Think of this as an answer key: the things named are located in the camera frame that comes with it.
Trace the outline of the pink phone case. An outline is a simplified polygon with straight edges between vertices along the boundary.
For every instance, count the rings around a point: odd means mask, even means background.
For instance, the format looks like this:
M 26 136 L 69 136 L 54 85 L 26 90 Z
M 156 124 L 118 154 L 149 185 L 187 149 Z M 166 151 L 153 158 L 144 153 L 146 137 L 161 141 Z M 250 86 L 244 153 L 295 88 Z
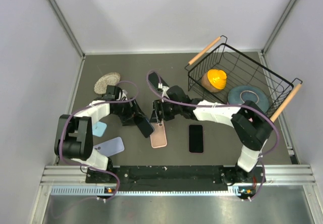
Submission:
M 154 132 L 150 135 L 151 146 L 154 149 L 167 146 L 167 137 L 164 122 L 154 123 Z

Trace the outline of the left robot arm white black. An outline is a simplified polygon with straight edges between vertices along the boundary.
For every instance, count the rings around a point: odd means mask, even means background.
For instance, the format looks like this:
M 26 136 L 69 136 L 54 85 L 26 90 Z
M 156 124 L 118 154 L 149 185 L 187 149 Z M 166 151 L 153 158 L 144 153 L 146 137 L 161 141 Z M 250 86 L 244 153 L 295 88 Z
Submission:
M 110 114 L 117 115 L 124 126 L 146 119 L 135 99 L 125 101 L 94 100 L 71 115 L 61 115 L 58 122 L 54 152 L 61 160 L 68 158 L 97 169 L 104 182 L 114 177 L 110 160 L 93 149 L 92 126 Z

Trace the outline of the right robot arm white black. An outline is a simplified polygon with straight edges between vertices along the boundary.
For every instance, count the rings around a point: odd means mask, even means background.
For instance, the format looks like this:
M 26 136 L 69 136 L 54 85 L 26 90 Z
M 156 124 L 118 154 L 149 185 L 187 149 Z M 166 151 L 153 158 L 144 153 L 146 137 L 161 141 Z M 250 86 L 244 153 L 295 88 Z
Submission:
M 229 182 L 246 182 L 263 156 L 262 149 L 274 130 L 273 122 L 252 101 L 243 104 L 221 104 L 198 98 L 191 99 L 179 86 L 150 86 L 158 97 L 154 101 L 153 116 L 158 122 L 170 121 L 177 115 L 200 121 L 229 126 L 242 143 L 241 153 Z

